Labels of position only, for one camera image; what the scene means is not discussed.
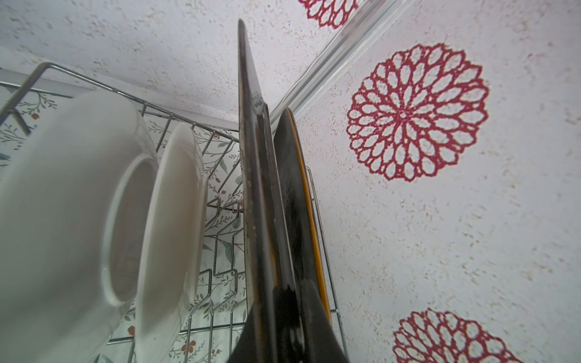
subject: black plate with yellow rim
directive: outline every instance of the black plate with yellow rim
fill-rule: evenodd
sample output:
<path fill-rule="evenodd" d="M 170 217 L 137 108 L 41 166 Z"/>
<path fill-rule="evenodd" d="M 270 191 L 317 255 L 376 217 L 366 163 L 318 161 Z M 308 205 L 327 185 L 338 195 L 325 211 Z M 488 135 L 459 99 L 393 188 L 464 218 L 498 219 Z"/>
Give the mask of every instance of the black plate with yellow rim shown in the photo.
<path fill-rule="evenodd" d="M 295 118 L 288 108 L 282 112 L 274 135 L 274 152 L 295 280 L 309 279 L 317 285 L 321 302 L 331 320 L 303 151 Z"/>

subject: red flower pattern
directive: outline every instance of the red flower pattern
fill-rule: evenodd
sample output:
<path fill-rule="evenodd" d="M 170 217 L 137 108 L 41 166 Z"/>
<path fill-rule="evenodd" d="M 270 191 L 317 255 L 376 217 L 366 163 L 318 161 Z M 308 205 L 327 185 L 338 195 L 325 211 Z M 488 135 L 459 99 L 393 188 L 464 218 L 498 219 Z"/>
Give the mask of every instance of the red flower pattern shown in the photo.
<path fill-rule="evenodd" d="M 188 345 L 184 344 L 182 346 L 182 352 L 184 352 L 184 355 L 185 355 L 185 349 L 187 348 L 189 353 L 193 353 L 193 348 L 195 346 L 196 346 L 196 341 L 195 340 L 192 340 L 191 342 L 189 342 Z"/>
<path fill-rule="evenodd" d="M 347 22 L 351 12 L 357 9 L 356 0 L 299 0 L 307 9 L 309 19 L 317 19 L 319 27 L 337 29 Z"/>
<path fill-rule="evenodd" d="M 458 163 L 488 118 L 481 72 L 464 51 L 444 44 L 417 45 L 379 63 L 347 113 L 357 160 L 407 181 Z"/>
<path fill-rule="evenodd" d="M 522 363 L 500 338 L 449 311 L 413 312 L 393 335 L 397 363 Z"/>

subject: metal wire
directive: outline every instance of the metal wire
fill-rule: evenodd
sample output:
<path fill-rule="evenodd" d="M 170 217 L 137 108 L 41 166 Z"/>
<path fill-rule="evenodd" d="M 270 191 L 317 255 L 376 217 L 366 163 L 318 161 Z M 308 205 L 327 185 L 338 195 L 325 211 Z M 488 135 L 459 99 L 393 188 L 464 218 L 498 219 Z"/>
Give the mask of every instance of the metal wire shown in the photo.
<path fill-rule="evenodd" d="M 28 127 L 28 125 L 26 124 L 25 120 L 22 118 L 21 114 L 16 110 L 16 107 L 18 106 L 18 104 L 22 101 L 22 99 L 26 96 L 26 94 L 28 93 L 28 91 L 32 90 L 34 84 L 38 81 L 38 79 L 40 79 L 40 77 L 43 75 L 43 73 L 47 70 L 47 69 L 54 69 L 56 71 L 59 71 L 61 73 L 65 73 L 68 74 L 74 78 L 77 78 L 79 80 L 83 80 L 91 85 L 103 88 L 103 89 L 107 89 L 108 91 L 111 92 L 115 92 L 121 96 L 124 96 L 125 98 L 132 100 L 134 102 L 137 102 L 139 104 L 142 105 L 141 109 L 140 109 L 140 113 L 142 116 L 148 114 L 148 115 L 153 115 L 153 116 L 157 116 L 157 117 L 162 117 L 162 118 L 167 118 L 166 124 L 164 126 L 162 135 L 160 137 L 160 139 L 158 140 L 157 144 L 156 144 L 156 151 L 160 149 L 160 147 L 162 146 L 163 143 L 163 139 L 167 134 L 168 128 L 170 126 L 170 123 L 172 121 L 182 121 L 182 122 L 186 122 L 186 123 L 190 123 L 192 125 L 192 129 L 194 127 L 199 127 L 200 129 L 206 131 L 209 135 L 210 138 L 208 139 L 207 143 L 204 145 L 204 148 L 202 150 L 202 154 L 206 154 L 208 147 L 210 146 L 210 143 L 212 141 L 214 141 L 214 139 L 216 138 L 216 136 L 220 137 L 220 138 L 226 138 L 227 140 L 229 140 L 228 142 L 228 146 L 225 148 L 225 151 L 222 152 L 222 154 L 220 155 L 219 159 L 217 159 L 214 162 L 214 165 L 212 166 L 212 168 L 210 169 L 209 172 L 209 177 L 211 177 L 215 172 L 216 172 L 216 168 L 218 167 L 218 165 L 220 165 L 220 162 L 223 160 L 224 156 L 232 150 L 231 146 L 233 146 L 234 143 L 238 143 L 239 139 L 226 133 L 223 131 L 220 131 L 212 126 L 209 125 L 205 125 L 205 124 L 201 124 L 201 123 L 197 123 L 193 120 L 190 120 L 186 117 L 180 116 L 178 114 L 174 114 L 162 107 L 153 105 L 149 102 L 147 102 L 146 100 L 143 100 L 139 97 L 133 96 L 131 94 L 128 94 L 126 92 L 123 92 L 119 89 L 116 89 L 114 87 L 111 87 L 109 85 L 106 85 L 104 83 L 101 83 L 97 80 L 94 80 L 93 78 L 90 77 L 86 77 L 80 73 L 77 73 L 73 70 L 67 69 L 65 67 L 62 67 L 58 64 L 54 64 L 54 63 L 41 63 L 38 65 L 38 67 L 30 74 L 30 76 L 25 80 L 24 83 L 22 83 L 22 85 L 20 86 L 20 88 L 13 93 L 13 95 L 11 96 L 11 98 L 4 104 L 3 108 L 0 109 L 0 126 L 4 123 L 4 121 L 6 120 L 7 117 L 9 117 L 10 115 L 12 115 L 19 127 L 22 129 L 22 131 L 24 132 L 25 135 L 30 135 L 31 133 L 31 129 Z M 197 303 L 196 306 L 192 307 L 189 316 L 188 316 L 188 328 L 181 330 L 178 334 L 178 336 L 183 336 L 186 335 L 186 349 L 185 349 L 185 357 L 184 357 L 184 363 L 187 363 L 188 361 L 188 346 L 190 343 L 190 339 L 191 339 L 191 334 L 195 334 L 195 333 L 200 333 L 200 332 L 210 332 L 210 339 L 209 339 L 209 347 L 208 347 L 208 355 L 207 355 L 207 363 L 211 363 L 211 349 L 212 349 L 212 338 L 213 338 L 213 332 L 215 330 L 222 330 L 222 329 L 229 329 L 229 346 L 228 346 L 228 351 L 229 353 L 232 352 L 232 348 L 233 348 L 233 344 L 232 344 L 232 331 L 234 328 L 239 328 L 241 326 L 244 326 L 244 322 L 237 322 L 234 323 L 234 310 L 236 308 L 238 308 L 239 306 L 243 305 L 246 302 L 246 298 L 244 298 L 243 300 L 235 303 L 232 308 L 230 309 L 230 321 L 229 324 L 223 324 L 223 325 L 214 325 L 214 315 L 217 311 L 219 311 L 223 306 L 225 306 L 230 300 L 232 300 L 236 294 L 238 293 L 238 278 L 240 276 L 244 276 L 245 275 L 245 271 L 242 272 L 238 272 L 237 269 L 235 269 L 234 267 L 234 247 L 235 247 L 235 242 L 234 239 L 236 237 L 236 235 L 238 235 L 239 233 L 244 231 L 244 223 L 241 223 L 240 228 L 236 229 L 234 231 L 229 231 L 227 233 L 224 234 L 229 234 L 232 233 L 232 240 L 231 240 L 231 244 L 232 244 L 232 258 L 231 258 L 231 266 L 230 269 L 227 271 L 223 271 L 223 272 L 219 272 L 216 273 L 216 264 L 217 264 L 217 244 L 218 244 L 218 236 L 224 231 L 226 230 L 226 228 L 230 227 L 236 220 L 239 220 L 240 217 L 243 215 L 243 208 L 240 205 L 240 200 L 234 200 L 234 195 L 236 195 L 237 191 L 241 188 L 242 184 L 238 184 L 236 186 L 236 188 L 234 189 L 234 191 L 231 194 L 231 198 L 232 200 L 226 200 L 223 201 L 222 198 L 220 197 L 221 194 L 220 192 L 222 191 L 222 189 L 224 188 L 226 182 L 229 180 L 230 176 L 232 175 L 232 173 L 234 172 L 234 170 L 236 170 L 237 168 L 240 167 L 240 159 L 238 159 L 236 161 L 236 163 L 233 165 L 232 170 L 230 171 L 230 173 L 228 174 L 228 176 L 220 183 L 220 187 L 217 189 L 217 196 L 213 199 L 211 199 L 210 201 L 207 202 L 207 205 L 209 207 L 212 208 L 216 208 L 216 214 L 206 223 L 206 228 L 211 225 L 216 218 L 218 218 L 221 213 L 235 213 L 236 217 L 229 222 L 225 227 L 221 228 L 215 235 L 209 235 L 209 237 L 213 237 L 215 238 L 215 244 L 214 244 L 214 263 L 213 263 L 213 269 L 207 269 L 204 270 L 202 272 L 200 272 L 200 275 L 202 274 L 208 274 L 208 291 L 206 293 L 206 296 L 199 302 Z M 332 295 L 333 295 L 333 300 L 335 303 L 335 309 L 331 310 L 331 312 L 334 312 L 337 314 L 337 319 L 339 322 L 339 330 L 340 330 L 340 334 L 341 334 L 341 339 L 342 339 L 342 343 L 343 343 L 343 349 L 345 351 L 345 355 L 347 355 L 347 347 L 346 347 L 346 342 L 345 342 L 345 334 L 343 331 L 343 324 L 342 324 L 342 320 L 341 320 L 341 315 L 339 312 L 339 308 L 337 306 L 337 298 L 336 298 L 336 293 L 335 293 L 335 287 L 333 284 L 333 279 L 331 278 L 331 269 L 330 269 L 330 264 L 329 264 L 329 260 L 327 258 L 327 246 L 325 244 L 325 239 L 324 239 L 324 235 L 323 235 L 323 231 L 321 228 L 321 217 L 319 214 L 319 206 L 318 206 L 318 200 L 317 200 L 317 194 L 316 191 L 314 189 L 314 184 L 313 184 L 313 179 L 312 179 L 312 175 L 311 175 L 311 170 L 309 168 L 307 168 L 307 171 L 309 172 L 309 177 L 310 177 L 310 182 L 311 182 L 311 187 L 313 189 L 313 202 L 315 204 L 316 207 L 316 211 L 317 211 L 317 228 L 321 233 L 321 242 L 323 245 L 323 251 L 324 251 L 324 255 L 325 255 L 325 261 L 327 263 L 327 270 L 328 270 L 328 276 L 329 276 L 329 280 L 331 283 L 331 291 L 332 291 Z M 202 308 L 206 303 L 210 303 L 210 306 L 212 307 L 213 304 L 211 303 L 211 294 L 212 294 L 212 280 L 214 277 L 218 277 L 218 276 L 222 276 L 222 275 L 227 275 L 227 274 L 232 274 L 234 276 L 234 290 L 231 291 L 231 293 L 224 299 L 221 301 L 220 304 L 218 304 L 216 307 L 211 308 L 211 312 L 210 312 L 210 325 L 209 326 L 202 326 L 202 327 L 192 327 L 192 316 L 200 309 Z M 129 355 L 127 358 L 127 362 L 131 363 L 131 361 L 133 360 L 134 357 L 134 351 L 135 351 L 135 340 L 133 336 L 129 336 L 129 337 L 121 337 L 121 338 L 112 338 L 109 340 L 109 342 L 107 343 L 108 345 L 111 344 L 123 344 L 123 343 L 131 343 L 130 349 L 129 349 Z"/>

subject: textured wall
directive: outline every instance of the textured wall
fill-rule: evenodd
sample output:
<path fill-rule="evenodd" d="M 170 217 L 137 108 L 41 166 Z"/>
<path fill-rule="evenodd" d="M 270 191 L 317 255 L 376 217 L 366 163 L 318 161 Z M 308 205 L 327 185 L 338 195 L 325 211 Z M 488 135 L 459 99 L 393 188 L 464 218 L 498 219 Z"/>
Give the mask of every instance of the textured wall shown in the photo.
<path fill-rule="evenodd" d="M 298 0 L 6 0 L 0 45 L 191 100 L 205 106 L 191 111 L 236 121 L 239 17 L 272 109 L 336 33 L 308 19 Z"/>
<path fill-rule="evenodd" d="M 297 120 L 352 361 L 579 360 L 579 34 L 579 1 L 417 0 Z"/>

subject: white plate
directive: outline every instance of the white plate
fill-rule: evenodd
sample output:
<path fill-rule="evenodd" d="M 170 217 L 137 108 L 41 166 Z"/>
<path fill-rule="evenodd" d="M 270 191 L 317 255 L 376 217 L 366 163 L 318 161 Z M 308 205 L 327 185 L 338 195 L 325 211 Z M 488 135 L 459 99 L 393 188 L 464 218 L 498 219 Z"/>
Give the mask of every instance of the white plate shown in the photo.
<path fill-rule="evenodd" d="M 139 363 L 159 363 L 195 295 L 202 255 L 207 177 L 191 126 L 172 132 L 153 187 L 135 298 Z"/>
<path fill-rule="evenodd" d="M 89 92 L 33 131 L 0 182 L 0 351 L 84 362 L 137 288 L 157 171 L 135 107 Z"/>

